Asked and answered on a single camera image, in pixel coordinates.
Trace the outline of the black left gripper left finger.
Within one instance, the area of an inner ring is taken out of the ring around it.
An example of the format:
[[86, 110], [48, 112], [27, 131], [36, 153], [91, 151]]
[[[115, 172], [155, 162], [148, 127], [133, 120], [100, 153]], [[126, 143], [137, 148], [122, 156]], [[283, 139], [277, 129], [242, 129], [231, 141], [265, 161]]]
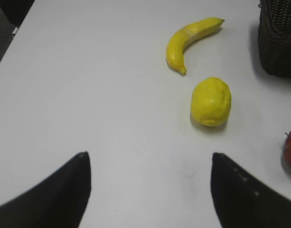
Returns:
[[30, 190], [0, 205], [0, 228], [77, 228], [90, 193], [90, 157], [80, 152]]

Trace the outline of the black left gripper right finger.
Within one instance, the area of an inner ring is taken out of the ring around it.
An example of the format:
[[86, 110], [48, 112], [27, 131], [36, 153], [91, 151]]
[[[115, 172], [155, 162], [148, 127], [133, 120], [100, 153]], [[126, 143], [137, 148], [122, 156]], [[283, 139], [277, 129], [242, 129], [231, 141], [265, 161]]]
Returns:
[[213, 153], [210, 189], [224, 228], [291, 228], [291, 200], [223, 153]]

